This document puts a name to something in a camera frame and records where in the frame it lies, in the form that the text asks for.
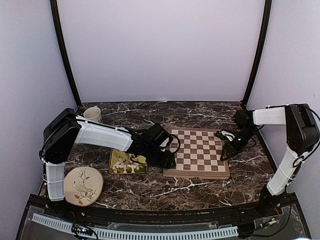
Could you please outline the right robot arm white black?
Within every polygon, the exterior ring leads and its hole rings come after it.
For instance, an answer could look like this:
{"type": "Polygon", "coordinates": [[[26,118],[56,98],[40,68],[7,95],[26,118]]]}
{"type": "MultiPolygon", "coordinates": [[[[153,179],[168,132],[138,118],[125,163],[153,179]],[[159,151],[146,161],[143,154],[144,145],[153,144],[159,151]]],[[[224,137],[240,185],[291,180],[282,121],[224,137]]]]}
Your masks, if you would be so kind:
{"type": "Polygon", "coordinates": [[[259,133],[260,128],[275,127],[282,132],[278,137],[283,141],[283,157],[277,168],[262,188],[255,213],[266,217],[279,204],[287,187],[296,179],[302,164],[320,146],[320,117],[306,103],[294,103],[256,110],[238,110],[233,115],[238,132],[222,129],[215,135],[223,141],[220,159],[229,160],[241,153],[249,140],[259,133]]]}

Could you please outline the wooden chess board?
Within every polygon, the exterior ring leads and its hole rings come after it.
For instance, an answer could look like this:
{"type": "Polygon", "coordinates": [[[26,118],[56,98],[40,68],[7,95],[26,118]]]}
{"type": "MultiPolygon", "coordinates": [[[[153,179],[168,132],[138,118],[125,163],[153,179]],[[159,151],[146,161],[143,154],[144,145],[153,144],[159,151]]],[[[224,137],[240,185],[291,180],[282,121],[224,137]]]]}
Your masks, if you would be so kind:
{"type": "Polygon", "coordinates": [[[216,137],[216,129],[174,127],[168,129],[178,137],[169,146],[175,154],[176,167],[163,169],[165,177],[227,180],[228,161],[221,161],[223,142],[216,137]]]}

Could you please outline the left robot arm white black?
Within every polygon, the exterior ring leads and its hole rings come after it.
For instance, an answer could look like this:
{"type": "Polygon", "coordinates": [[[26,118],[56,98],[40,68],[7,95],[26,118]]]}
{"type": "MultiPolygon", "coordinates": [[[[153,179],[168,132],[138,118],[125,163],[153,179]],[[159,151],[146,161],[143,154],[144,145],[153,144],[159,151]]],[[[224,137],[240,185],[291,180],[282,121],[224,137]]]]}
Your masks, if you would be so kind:
{"type": "Polygon", "coordinates": [[[39,158],[45,165],[46,192],[51,210],[60,218],[71,213],[65,203],[65,162],[74,144],[87,144],[116,149],[134,156],[143,156],[153,167],[173,169],[175,153],[169,150],[176,136],[155,123],[148,129],[115,127],[88,120],[72,108],[64,109],[43,131],[39,158]]]}

